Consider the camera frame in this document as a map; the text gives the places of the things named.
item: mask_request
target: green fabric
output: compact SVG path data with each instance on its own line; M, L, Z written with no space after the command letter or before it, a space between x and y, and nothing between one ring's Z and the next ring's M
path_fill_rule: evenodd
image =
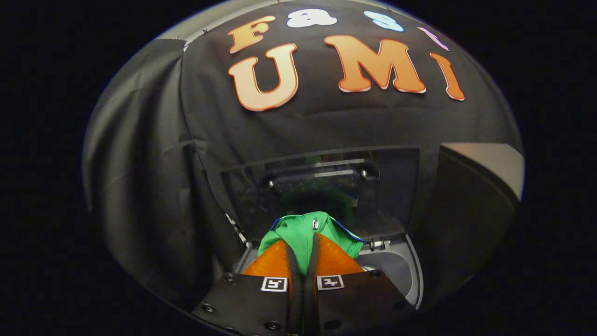
M317 220L319 227L313 229L313 220ZM290 215L280 218L261 240L257 255L261 255L275 242L283 239L293 249L296 256L298 270L305 276L309 266L311 251L313 250L313 236L322 234L338 244L351 258L356 258L363 247L359 237L350 231L345 231L336 225L327 213L322 211L305 213L304 215Z

